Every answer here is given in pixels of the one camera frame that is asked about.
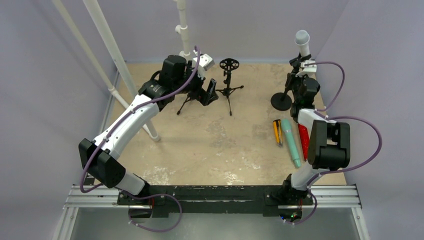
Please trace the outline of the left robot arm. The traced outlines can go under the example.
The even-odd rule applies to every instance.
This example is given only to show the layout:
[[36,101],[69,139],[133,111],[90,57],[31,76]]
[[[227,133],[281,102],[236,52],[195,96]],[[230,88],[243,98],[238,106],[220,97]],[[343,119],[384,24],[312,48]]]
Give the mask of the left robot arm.
[[84,138],[78,145],[83,172],[90,174],[108,188],[129,193],[138,205],[149,199],[148,183],[126,170],[118,159],[130,140],[144,128],[157,142],[160,137],[151,119],[171,103],[175,95],[186,94],[189,100],[203,106],[218,99],[216,81],[211,79],[203,89],[205,72],[214,65],[208,54],[198,53],[192,60],[169,55],[160,70],[153,73],[138,91],[129,107],[104,132],[93,140]]

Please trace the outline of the black tripod stand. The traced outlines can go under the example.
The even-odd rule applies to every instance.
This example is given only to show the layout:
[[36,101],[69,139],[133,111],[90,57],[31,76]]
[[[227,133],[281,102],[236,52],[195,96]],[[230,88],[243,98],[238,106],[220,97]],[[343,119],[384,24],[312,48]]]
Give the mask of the black tripod stand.
[[239,89],[243,89],[244,85],[238,86],[238,87],[231,87],[231,80],[232,80],[232,71],[238,69],[240,66],[240,63],[238,60],[233,58],[225,58],[219,62],[219,67],[223,69],[223,76],[225,77],[225,80],[223,83],[225,84],[225,88],[223,89],[216,89],[217,92],[221,93],[224,97],[226,97],[228,106],[229,106],[229,115],[232,116],[232,107],[231,107],[231,100],[230,95],[235,91]]
[[186,96],[186,99],[184,100],[184,102],[182,103],[182,105],[180,106],[180,108],[178,109],[178,111],[176,112],[177,115],[180,115],[183,107],[185,106],[186,103],[190,102],[190,101],[194,101],[198,99],[198,94],[195,92],[192,93],[188,93]]

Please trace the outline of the black round-base mic stand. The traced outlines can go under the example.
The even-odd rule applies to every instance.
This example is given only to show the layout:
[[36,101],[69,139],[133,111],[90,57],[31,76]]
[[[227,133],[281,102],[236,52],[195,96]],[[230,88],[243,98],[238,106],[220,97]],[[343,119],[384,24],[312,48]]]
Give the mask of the black round-base mic stand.
[[271,97],[271,105],[274,109],[278,111],[287,111],[291,108],[292,99],[288,96],[288,92],[293,89],[293,79],[296,78],[296,74],[300,71],[301,62],[310,60],[312,57],[311,54],[306,56],[301,56],[299,53],[297,57],[289,61],[290,66],[292,67],[291,72],[286,76],[286,82],[284,85],[284,92],[277,92]]

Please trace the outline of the teal toy microphone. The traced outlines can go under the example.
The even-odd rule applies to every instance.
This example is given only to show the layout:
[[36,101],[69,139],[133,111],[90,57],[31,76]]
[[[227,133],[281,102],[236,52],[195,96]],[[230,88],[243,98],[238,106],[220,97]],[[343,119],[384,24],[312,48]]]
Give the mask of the teal toy microphone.
[[286,145],[289,150],[290,158],[294,166],[298,169],[301,167],[301,159],[300,159],[298,148],[297,148],[295,138],[292,132],[292,126],[288,119],[283,118],[281,120],[281,129],[282,129],[282,134],[284,135],[286,140]]

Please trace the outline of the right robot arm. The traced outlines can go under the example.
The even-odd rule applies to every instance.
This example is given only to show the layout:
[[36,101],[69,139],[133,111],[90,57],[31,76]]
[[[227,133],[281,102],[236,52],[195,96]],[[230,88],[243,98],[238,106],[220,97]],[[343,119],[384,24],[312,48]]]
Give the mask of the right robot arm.
[[293,94],[290,115],[309,132],[307,162],[284,180],[280,191],[282,200],[288,204],[305,198],[320,174],[337,171],[350,163],[350,126],[317,113],[313,102],[319,90],[314,78],[288,73],[284,91]]

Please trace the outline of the white microphone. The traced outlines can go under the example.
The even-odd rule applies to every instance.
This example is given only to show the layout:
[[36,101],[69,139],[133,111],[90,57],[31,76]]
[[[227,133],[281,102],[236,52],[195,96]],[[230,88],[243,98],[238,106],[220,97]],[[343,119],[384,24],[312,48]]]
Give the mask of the white microphone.
[[312,57],[310,47],[309,47],[309,42],[310,42],[309,33],[303,29],[299,30],[295,34],[294,41],[299,48],[299,57],[298,57],[299,60],[300,61],[309,60]]

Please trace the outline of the red glitter microphone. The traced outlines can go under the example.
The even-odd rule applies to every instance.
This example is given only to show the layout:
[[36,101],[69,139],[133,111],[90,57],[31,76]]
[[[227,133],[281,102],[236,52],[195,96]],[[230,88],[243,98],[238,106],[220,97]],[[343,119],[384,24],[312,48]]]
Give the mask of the red glitter microphone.
[[309,133],[305,126],[298,123],[297,127],[298,127],[298,133],[299,133],[299,139],[301,143],[303,158],[304,158],[304,161],[306,162],[308,159],[308,150],[309,150],[309,142],[310,142]]

